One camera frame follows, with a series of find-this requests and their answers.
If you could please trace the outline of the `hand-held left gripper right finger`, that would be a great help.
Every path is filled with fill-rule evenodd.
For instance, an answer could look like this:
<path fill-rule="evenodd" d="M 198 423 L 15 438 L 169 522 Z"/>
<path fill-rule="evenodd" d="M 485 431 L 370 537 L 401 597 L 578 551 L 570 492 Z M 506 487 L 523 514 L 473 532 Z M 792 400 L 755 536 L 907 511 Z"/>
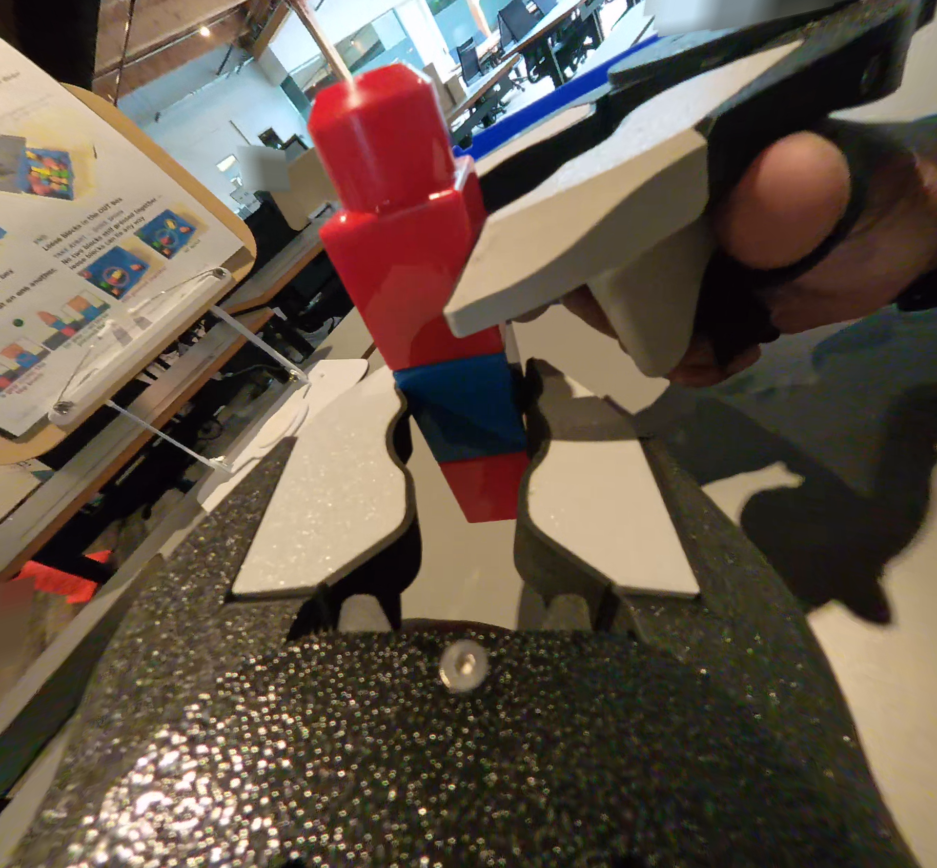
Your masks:
<path fill-rule="evenodd" d="M 607 630 L 630 596 L 692 603 L 700 583 L 631 414 L 543 359 L 523 381 L 531 462 L 514 563 L 522 627 Z"/>

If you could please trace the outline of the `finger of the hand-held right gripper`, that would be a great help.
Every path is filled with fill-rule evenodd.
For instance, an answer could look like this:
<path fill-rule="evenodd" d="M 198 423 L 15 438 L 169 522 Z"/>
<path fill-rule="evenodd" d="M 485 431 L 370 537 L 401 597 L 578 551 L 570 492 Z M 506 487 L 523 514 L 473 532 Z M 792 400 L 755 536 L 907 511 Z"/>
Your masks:
<path fill-rule="evenodd" d="M 490 221 L 694 221 L 774 140 L 760 112 L 797 42 L 733 59 L 709 42 L 625 68 L 482 176 Z"/>
<path fill-rule="evenodd" d="M 646 376 L 671 372 L 693 335 L 714 251 L 700 134 L 615 136 L 490 216 L 444 308 L 465 338 L 586 287 Z"/>

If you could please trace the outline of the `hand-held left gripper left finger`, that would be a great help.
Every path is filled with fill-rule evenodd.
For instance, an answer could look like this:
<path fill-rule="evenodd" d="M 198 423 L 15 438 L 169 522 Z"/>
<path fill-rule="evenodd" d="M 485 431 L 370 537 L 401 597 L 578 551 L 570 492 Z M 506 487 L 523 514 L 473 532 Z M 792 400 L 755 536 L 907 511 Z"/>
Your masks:
<path fill-rule="evenodd" d="M 388 368 L 329 403 L 299 432 L 231 595 L 301 597 L 317 629 L 400 629 L 423 549 L 411 452 Z"/>

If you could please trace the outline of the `red mega block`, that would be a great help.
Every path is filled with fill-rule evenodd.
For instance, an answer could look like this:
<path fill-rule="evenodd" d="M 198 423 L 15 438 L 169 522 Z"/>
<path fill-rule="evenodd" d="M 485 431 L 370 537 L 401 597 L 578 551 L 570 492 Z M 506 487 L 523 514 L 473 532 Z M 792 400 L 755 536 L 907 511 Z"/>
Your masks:
<path fill-rule="evenodd" d="M 324 249 L 386 364 L 502 352 L 497 325 L 458 338 L 443 315 L 487 212 L 431 80 L 394 63 L 336 84 L 318 95 L 309 129 L 341 204 Z"/>
<path fill-rule="evenodd" d="M 499 523 L 516 519 L 529 464 L 521 451 L 439 463 L 439 468 L 468 523 Z"/>

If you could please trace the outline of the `blue plastic bin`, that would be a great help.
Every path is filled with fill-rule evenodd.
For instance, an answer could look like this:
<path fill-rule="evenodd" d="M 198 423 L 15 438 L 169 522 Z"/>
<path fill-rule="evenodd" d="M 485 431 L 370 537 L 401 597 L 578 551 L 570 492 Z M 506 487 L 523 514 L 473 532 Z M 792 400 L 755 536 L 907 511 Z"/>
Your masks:
<path fill-rule="evenodd" d="M 504 147 L 509 141 L 556 116 L 561 110 L 591 102 L 597 92 L 607 85 L 608 73 L 612 67 L 630 55 L 644 51 L 648 45 L 660 39 L 661 36 L 658 34 L 649 35 L 615 56 L 611 56 L 609 51 L 606 51 L 601 63 L 593 64 L 587 71 L 574 76 L 560 88 L 554 89 L 523 109 L 509 114 L 494 126 L 483 129 L 469 140 L 453 142 L 452 152 L 456 157 L 470 156 L 475 161 L 484 159 L 490 153 Z"/>

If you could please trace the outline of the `blue mega block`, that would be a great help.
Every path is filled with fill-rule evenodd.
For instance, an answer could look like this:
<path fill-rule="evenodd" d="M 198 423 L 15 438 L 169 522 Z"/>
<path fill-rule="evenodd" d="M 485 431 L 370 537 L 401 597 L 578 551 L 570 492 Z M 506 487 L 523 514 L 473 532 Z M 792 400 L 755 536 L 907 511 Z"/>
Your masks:
<path fill-rule="evenodd" d="M 434 459 L 461 463 L 527 450 L 504 351 L 451 359 L 393 373 Z"/>

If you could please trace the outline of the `person's right forearm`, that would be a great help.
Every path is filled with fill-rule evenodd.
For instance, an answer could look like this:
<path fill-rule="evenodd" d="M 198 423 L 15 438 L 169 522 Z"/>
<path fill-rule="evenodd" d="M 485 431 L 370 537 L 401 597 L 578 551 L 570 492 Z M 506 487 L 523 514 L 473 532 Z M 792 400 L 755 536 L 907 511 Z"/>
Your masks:
<path fill-rule="evenodd" d="M 896 297 L 895 306 L 902 313 L 929 312 L 936 309 L 936 267 L 917 277 Z"/>

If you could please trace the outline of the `person's right hand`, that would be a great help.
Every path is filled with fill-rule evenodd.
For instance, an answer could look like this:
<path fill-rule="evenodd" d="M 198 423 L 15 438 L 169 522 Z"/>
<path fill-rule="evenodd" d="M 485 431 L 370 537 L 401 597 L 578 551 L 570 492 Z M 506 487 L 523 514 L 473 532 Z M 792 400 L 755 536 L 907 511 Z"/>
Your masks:
<path fill-rule="evenodd" d="M 862 319 L 935 273 L 935 119 L 888 139 L 850 233 L 819 264 L 763 296 L 781 335 Z M 792 265 L 845 216 L 852 185 L 845 154 L 831 139 L 783 138 L 757 157 L 720 207 L 717 238 L 747 267 Z"/>

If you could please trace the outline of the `white easel stand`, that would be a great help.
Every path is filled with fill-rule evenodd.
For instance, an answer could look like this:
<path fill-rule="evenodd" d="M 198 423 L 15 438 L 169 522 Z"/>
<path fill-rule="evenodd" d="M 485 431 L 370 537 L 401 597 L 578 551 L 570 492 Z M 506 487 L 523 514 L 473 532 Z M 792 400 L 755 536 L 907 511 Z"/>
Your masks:
<path fill-rule="evenodd" d="M 73 497 L 93 495 L 156 439 L 206 465 L 210 487 L 230 489 L 239 483 L 281 440 L 296 437 L 313 417 L 367 373 L 364 359 L 320 359 L 308 370 L 295 372 L 289 368 L 289 360 L 275 358 L 272 347 L 259 337 L 259 331 L 274 319 L 274 313 L 263 308 L 218 321 L 127 409 L 117 413 L 106 428 L 76 449 L 42 490 L 58 488 Z M 183 406 L 204 394 L 215 374 L 246 345 L 260 350 L 276 371 L 287 375 L 286 391 L 275 401 L 273 411 L 221 456 L 205 457 L 195 453 L 188 443 L 177 439 L 170 442 L 165 425 Z"/>

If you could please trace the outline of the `stack of cardboard boxes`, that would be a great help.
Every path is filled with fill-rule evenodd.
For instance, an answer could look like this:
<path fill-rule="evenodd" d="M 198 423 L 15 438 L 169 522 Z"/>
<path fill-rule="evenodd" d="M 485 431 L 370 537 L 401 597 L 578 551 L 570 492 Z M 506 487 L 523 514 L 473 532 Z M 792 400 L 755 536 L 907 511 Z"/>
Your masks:
<path fill-rule="evenodd" d="M 457 115 L 457 110 L 462 107 L 467 97 L 460 70 L 453 68 L 440 71 L 435 63 L 430 62 L 423 67 L 423 71 L 436 89 L 444 117 L 451 120 Z"/>

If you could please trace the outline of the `row of black office chairs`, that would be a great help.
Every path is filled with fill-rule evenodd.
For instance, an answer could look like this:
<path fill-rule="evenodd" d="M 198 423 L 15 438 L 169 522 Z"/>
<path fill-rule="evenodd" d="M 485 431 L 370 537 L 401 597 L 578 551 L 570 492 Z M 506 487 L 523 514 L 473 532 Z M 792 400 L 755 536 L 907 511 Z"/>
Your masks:
<path fill-rule="evenodd" d="M 498 56 L 521 62 L 519 83 L 561 87 L 604 41 L 608 1 L 511 0 L 496 17 Z"/>

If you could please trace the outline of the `red object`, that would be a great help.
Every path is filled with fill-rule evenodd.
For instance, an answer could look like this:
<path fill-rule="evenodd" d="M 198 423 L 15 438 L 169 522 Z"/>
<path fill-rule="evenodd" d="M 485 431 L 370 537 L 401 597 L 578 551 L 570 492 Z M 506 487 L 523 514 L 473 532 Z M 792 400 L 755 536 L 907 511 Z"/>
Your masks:
<path fill-rule="evenodd" d="M 101 584 L 57 568 L 41 565 L 34 560 L 27 562 L 14 579 L 31 579 L 36 591 L 61 595 L 70 605 L 83 605 L 89 602 Z"/>

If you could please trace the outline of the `beige display board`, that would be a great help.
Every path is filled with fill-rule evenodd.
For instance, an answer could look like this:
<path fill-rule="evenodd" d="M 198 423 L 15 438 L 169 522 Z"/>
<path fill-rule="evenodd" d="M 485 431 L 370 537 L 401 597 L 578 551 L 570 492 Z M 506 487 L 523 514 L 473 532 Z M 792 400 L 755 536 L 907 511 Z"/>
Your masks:
<path fill-rule="evenodd" d="M 270 195 L 289 227 L 301 231 L 323 209 L 333 206 L 338 195 L 315 148 L 287 160 L 284 169 Z"/>

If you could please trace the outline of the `instruction sheet on stand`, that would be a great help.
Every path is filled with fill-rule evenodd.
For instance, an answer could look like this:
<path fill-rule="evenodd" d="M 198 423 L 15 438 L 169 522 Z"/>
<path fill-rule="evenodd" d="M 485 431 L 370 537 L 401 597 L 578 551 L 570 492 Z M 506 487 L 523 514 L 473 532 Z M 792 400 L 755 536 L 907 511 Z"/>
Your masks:
<path fill-rule="evenodd" d="M 257 254 L 253 235 L 244 221 L 237 218 L 217 195 L 147 136 L 128 116 L 88 89 L 65 82 L 61 86 L 184 189 L 217 223 L 237 237 L 240 248 L 218 268 L 210 268 L 200 274 L 194 282 L 182 283 L 173 289 L 172 294 L 183 292 L 181 300 L 175 304 L 175 309 L 143 331 L 128 348 L 127 359 L 119 359 L 114 368 L 99 370 L 99 380 L 81 388 L 84 395 L 75 407 L 64 414 L 47 413 L 40 423 L 23 436 L 2 438 L 2 464 L 16 464 L 29 458 L 38 458 L 59 445 L 66 436 L 78 429 L 84 421 L 102 408 L 106 401 L 111 400 L 124 388 L 143 367 L 155 360 L 170 341 L 177 338 L 209 309 L 219 305 L 224 297 L 243 282 L 253 268 Z"/>

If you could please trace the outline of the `instruction poster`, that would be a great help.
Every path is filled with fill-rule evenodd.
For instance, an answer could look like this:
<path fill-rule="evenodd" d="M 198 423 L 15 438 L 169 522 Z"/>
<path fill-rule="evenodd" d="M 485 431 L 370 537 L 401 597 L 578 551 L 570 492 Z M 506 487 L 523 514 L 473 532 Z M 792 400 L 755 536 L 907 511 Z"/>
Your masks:
<path fill-rule="evenodd" d="M 111 122 L 1 51 L 1 427 L 71 425 L 248 256 L 214 213 Z"/>

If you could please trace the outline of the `wooden support post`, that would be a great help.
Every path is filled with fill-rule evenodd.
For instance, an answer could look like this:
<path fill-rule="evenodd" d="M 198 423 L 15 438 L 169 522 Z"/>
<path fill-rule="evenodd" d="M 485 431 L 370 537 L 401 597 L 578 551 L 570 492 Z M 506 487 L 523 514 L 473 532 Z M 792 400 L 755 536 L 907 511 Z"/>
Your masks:
<path fill-rule="evenodd" d="M 352 82 L 353 75 L 351 71 L 333 42 L 323 30 L 319 19 L 315 12 L 308 6 L 306 0 L 287 0 L 287 2 L 316 43 L 332 74 L 339 80 Z"/>

